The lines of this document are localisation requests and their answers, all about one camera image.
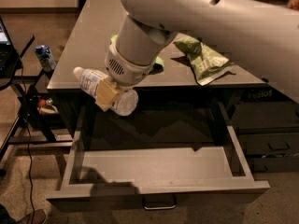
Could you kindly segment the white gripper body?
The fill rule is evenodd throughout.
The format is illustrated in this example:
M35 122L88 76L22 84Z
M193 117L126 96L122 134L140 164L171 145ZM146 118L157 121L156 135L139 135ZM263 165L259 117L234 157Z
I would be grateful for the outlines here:
M117 51L116 43L109 45L105 58L105 65L109 75L122 86L134 86L141 82L150 72L152 64L139 65L123 58Z

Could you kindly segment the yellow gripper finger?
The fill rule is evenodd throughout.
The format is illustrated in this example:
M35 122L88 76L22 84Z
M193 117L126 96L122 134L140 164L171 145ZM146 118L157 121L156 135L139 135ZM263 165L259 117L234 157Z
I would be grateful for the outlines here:
M112 77L103 78L98 83L95 103L103 111L107 111L116 103L120 93L121 87Z

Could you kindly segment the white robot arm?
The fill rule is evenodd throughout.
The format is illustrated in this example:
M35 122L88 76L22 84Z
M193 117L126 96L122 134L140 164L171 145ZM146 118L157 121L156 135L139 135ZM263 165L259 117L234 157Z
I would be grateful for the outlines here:
M299 103L299 12L254 0L121 0L126 11L105 59L124 87L149 73L178 33L203 41Z

